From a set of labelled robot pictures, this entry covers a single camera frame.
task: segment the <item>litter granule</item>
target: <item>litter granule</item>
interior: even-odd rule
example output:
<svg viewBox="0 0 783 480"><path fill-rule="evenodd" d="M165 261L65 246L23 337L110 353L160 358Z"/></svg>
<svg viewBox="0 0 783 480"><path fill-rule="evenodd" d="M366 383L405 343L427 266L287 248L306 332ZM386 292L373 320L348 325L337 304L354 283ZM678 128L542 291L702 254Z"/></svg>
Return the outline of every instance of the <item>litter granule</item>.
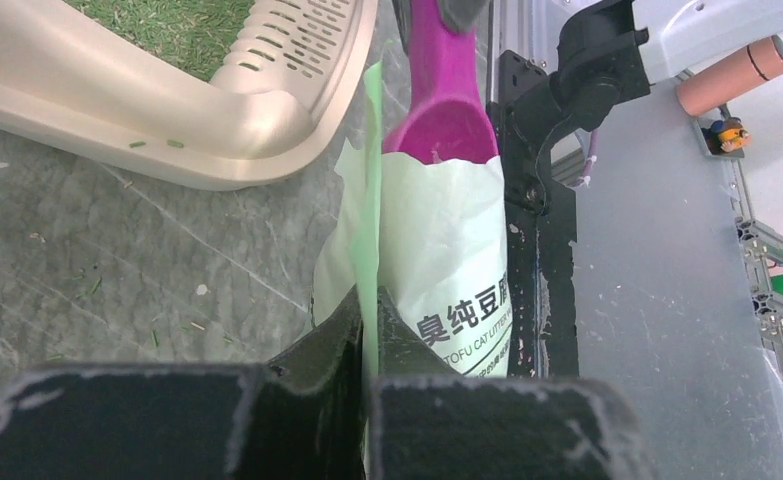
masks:
<svg viewBox="0 0 783 480"><path fill-rule="evenodd" d="M174 67L209 81L247 18L252 0L64 0Z"/></svg>

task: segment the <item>scoop handle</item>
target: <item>scoop handle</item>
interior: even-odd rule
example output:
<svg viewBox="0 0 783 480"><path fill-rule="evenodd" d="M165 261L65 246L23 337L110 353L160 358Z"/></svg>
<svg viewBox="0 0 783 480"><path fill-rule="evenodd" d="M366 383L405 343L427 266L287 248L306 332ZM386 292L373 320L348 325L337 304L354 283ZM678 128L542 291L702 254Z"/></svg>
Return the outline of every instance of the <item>scoop handle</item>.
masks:
<svg viewBox="0 0 783 480"><path fill-rule="evenodd" d="M451 32L469 32L490 3L491 0L438 0L438 11Z"/></svg>
<svg viewBox="0 0 783 480"><path fill-rule="evenodd" d="M476 36L454 34L441 21L437 0L410 0L412 31L409 71L412 108L445 95L479 101L476 85Z"/></svg>

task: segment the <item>litter box vent slot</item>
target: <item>litter box vent slot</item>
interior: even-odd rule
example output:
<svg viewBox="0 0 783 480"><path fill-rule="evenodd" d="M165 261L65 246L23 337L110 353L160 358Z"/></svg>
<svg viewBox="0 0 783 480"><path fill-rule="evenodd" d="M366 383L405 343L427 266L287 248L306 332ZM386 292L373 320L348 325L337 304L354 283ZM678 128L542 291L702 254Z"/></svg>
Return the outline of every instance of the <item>litter box vent slot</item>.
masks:
<svg viewBox="0 0 783 480"><path fill-rule="evenodd" d="M289 32L288 30L285 30L284 28L276 26L272 23L265 23L264 26L275 32L281 33L282 35L291 35L291 32Z"/></svg>
<svg viewBox="0 0 783 480"><path fill-rule="evenodd" d="M346 18L346 17L344 17L343 13L341 13L341 12L339 12L337 10L334 10L332 8L329 8L326 5L321 5L321 4L317 3L317 2L311 2L311 1L309 2L309 5L311 5L312 7L316 7L317 9L323 10L324 12L328 13L329 15L331 15L333 17Z"/></svg>
<svg viewBox="0 0 783 480"><path fill-rule="evenodd" d="M291 0L276 0L279 3L283 3L285 5L288 5L289 7L296 9L296 10L302 10L302 8L297 5L296 3L292 2Z"/></svg>
<svg viewBox="0 0 783 480"><path fill-rule="evenodd" d="M326 28L328 28L328 29L330 29L330 30L333 30L333 31L336 31L336 32L340 32L340 31L341 31L341 29L340 29L340 28L338 28L338 27L336 27L335 25L332 25L332 24L331 24L331 23L329 23L329 22L325 22L325 21L323 21L323 19L321 19L321 18L317 18L317 17L314 17L314 16L312 16L312 15L309 15L308 13L304 13L304 14L303 14L303 17L305 17L305 18L306 18L306 20L308 20L309 22L314 22L314 23L316 23L317 25L321 25L321 26L323 26L323 27L326 27ZM314 26L312 26L312 25L313 25L312 23L309 23L309 27L310 27L310 28L314 28L314 29L317 29L317 28L318 28L318 27L317 27L317 25L314 25ZM332 35L332 32L328 32L328 33L327 33L326 31L324 31L324 30L322 30L322 29L321 29L321 31L322 31L323 33L326 33L327 35Z"/></svg>
<svg viewBox="0 0 783 480"><path fill-rule="evenodd" d="M331 58L329 58L329 55L326 55L325 53L319 52L319 51L309 47L306 44L300 43L300 42L298 42L296 40L291 40L291 43L293 43L294 46L296 46L298 48L297 55L300 55L301 50L305 50L306 52L309 52L309 53L311 53L313 55L316 55L316 56L318 56L318 57L320 57L320 58L322 58L324 60L331 60Z"/></svg>
<svg viewBox="0 0 783 480"><path fill-rule="evenodd" d="M251 49L247 50L247 52L248 53L252 53L253 55L257 55L257 56L267 60L268 62L272 62L272 61L276 60L276 58L273 55L264 53L264 52L262 52L261 50L259 50L257 48L251 48Z"/></svg>
<svg viewBox="0 0 783 480"><path fill-rule="evenodd" d="M285 20L288 20L291 23L297 23L297 19L292 17L291 15L288 15L287 13L280 12L278 10L271 10L271 15L276 15L279 18L284 18Z"/></svg>
<svg viewBox="0 0 783 480"><path fill-rule="evenodd" d="M312 32L312 31L310 31L310 30L308 30L306 28L297 27L297 31L303 34L303 37L302 37L303 41L306 42L309 45L312 42L312 39L309 38L309 37L312 37L312 38L314 38L315 40L317 40L319 42L328 43L329 46L331 46L331 47L334 47L334 46L337 45L332 39L330 39L328 37L324 37L323 35L318 35L318 34Z"/></svg>
<svg viewBox="0 0 783 480"><path fill-rule="evenodd" d="M332 8L337 8L338 10L342 10L344 8L341 6L344 3L340 2L339 0L317 0L317 2L322 3L324 5L331 5Z"/></svg>
<svg viewBox="0 0 783 480"><path fill-rule="evenodd" d="M297 65L305 68L306 70L311 70L312 72L314 72L314 73L316 73L318 75L323 75L323 70L315 67L314 65L307 64L306 62L300 60L299 58L297 58L297 57L295 57L293 55L291 55L290 53L284 53L284 54L282 54L282 56L284 56L288 60L291 60L292 62L296 63Z"/></svg>
<svg viewBox="0 0 783 480"><path fill-rule="evenodd" d="M267 38L264 35L258 35L256 38L264 43L267 43L268 45L272 45L280 50L282 49L282 44L277 42L276 40L271 40L270 38Z"/></svg>

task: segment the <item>copper cylinder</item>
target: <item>copper cylinder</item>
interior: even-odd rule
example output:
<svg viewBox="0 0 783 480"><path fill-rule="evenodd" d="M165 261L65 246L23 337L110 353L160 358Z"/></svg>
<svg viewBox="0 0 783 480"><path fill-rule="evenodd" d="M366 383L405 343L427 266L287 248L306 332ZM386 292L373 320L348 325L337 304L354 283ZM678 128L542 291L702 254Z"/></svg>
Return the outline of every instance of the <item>copper cylinder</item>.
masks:
<svg viewBox="0 0 783 480"><path fill-rule="evenodd" d="M736 51L677 86L677 98L697 117L783 74L783 41L777 35Z"/></svg>

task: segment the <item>black metal bracket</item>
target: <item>black metal bracket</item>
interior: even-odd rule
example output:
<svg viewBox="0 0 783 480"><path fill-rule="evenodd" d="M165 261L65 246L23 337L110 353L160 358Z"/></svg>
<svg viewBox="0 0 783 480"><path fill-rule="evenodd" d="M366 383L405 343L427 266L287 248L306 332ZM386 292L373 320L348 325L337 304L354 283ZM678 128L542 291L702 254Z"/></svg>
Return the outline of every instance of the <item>black metal bracket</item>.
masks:
<svg viewBox="0 0 783 480"><path fill-rule="evenodd" d="M547 75L503 52L489 116L506 181L511 376L579 375L573 249L576 196L555 181L550 151L611 109L650 93L638 47L634 0L604 0L571 17L559 37L559 70Z"/></svg>
<svg viewBox="0 0 783 480"><path fill-rule="evenodd" d="M547 161L535 164L519 134L515 102L547 84L547 75L514 52L499 59L498 103L489 105L506 179L508 280L512 298L510 377L579 375L573 249L576 198L554 180Z"/></svg>

